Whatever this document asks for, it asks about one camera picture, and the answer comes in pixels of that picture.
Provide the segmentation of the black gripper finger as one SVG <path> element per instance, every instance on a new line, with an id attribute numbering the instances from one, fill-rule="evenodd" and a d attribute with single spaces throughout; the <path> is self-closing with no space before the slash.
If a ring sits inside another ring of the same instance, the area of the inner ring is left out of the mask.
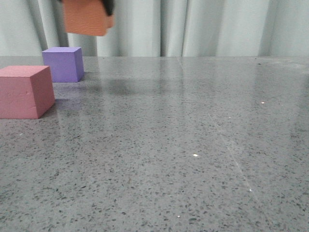
<path id="1" fill-rule="evenodd" d="M 114 0 L 101 0 L 107 16 L 112 16 L 114 12 Z"/>

